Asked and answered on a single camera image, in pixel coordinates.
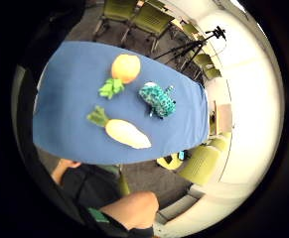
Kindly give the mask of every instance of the wall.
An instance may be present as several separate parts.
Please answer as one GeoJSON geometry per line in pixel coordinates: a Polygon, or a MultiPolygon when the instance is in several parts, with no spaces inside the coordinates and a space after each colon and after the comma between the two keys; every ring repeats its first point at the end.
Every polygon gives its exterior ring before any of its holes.
{"type": "MultiPolygon", "coordinates": [[[[218,52],[221,73],[228,84],[234,125],[222,176],[202,189],[193,186],[206,195],[184,214],[158,228],[167,234],[163,237],[181,237],[224,219],[253,192],[274,158],[284,101],[277,59],[251,16],[246,16],[249,21],[241,20],[245,15],[227,0],[221,1],[225,10],[211,0],[168,2],[194,18],[204,32],[217,25],[226,30],[226,42],[213,38],[210,43],[218,52]]],[[[224,96],[218,98],[228,101],[224,96]]]]}

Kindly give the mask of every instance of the teal stuffed toy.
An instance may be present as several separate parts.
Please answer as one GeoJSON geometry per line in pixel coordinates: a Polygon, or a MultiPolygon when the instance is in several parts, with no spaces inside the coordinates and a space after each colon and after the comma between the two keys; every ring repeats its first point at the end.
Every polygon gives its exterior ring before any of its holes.
{"type": "Polygon", "coordinates": [[[169,96],[169,93],[173,88],[173,86],[169,86],[164,91],[155,82],[147,82],[139,90],[140,96],[151,106],[150,116],[155,113],[158,117],[163,119],[175,111],[176,102],[169,96]]]}

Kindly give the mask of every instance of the tripod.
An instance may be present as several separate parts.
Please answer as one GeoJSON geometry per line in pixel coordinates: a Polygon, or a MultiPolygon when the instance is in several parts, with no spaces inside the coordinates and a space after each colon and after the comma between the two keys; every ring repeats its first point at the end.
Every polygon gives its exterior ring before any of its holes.
{"type": "Polygon", "coordinates": [[[154,60],[163,57],[167,54],[170,53],[175,53],[175,55],[169,59],[167,62],[165,62],[165,64],[167,64],[168,62],[170,62],[171,60],[177,59],[179,57],[183,57],[185,54],[187,54],[189,51],[193,51],[195,48],[197,48],[195,50],[194,55],[187,61],[184,63],[184,66],[181,68],[180,72],[183,72],[186,67],[191,63],[191,61],[194,59],[194,57],[201,51],[201,49],[203,48],[203,46],[206,44],[207,40],[210,39],[211,37],[216,37],[217,39],[219,37],[223,37],[225,39],[225,30],[221,29],[219,26],[217,26],[213,31],[207,31],[206,34],[208,33],[213,33],[211,36],[203,39],[203,40],[197,40],[197,41],[193,41],[187,44],[184,44],[182,46],[176,47],[176,48],[171,48],[169,51],[157,56],[154,58],[154,60]]]}

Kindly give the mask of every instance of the cable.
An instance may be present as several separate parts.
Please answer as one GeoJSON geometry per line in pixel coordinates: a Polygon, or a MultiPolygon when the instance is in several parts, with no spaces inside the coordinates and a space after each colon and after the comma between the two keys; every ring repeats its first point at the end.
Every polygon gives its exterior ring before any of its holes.
{"type": "Polygon", "coordinates": [[[226,48],[226,41],[225,41],[225,44],[224,44],[223,49],[222,49],[221,51],[219,51],[218,53],[215,53],[213,56],[211,56],[211,58],[212,58],[212,57],[215,57],[215,56],[217,56],[218,54],[220,54],[221,52],[223,52],[225,48],[226,48]]]}

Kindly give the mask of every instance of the daikon radish toy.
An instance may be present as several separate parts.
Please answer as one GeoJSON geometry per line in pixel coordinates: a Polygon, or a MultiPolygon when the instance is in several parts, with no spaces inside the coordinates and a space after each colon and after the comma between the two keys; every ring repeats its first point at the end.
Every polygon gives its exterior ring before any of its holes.
{"type": "Polygon", "coordinates": [[[124,84],[136,79],[141,70],[141,61],[138,56],[122,54],[115,58],[111,66],[112,77],[107,79],[98,90],[100,96],[111,99],[113,95],[124,90],[124,84]]]}
{"type": "Polygon", "coordinates": [[[95,110],[90,112],[86,118],[97,126],[104,127],[108,136],[122,144],[134,149],[145,149],[152,146],[148,137],[133,124],[121,119],[109,119],[102,107],[95,106],[95,110]]]}

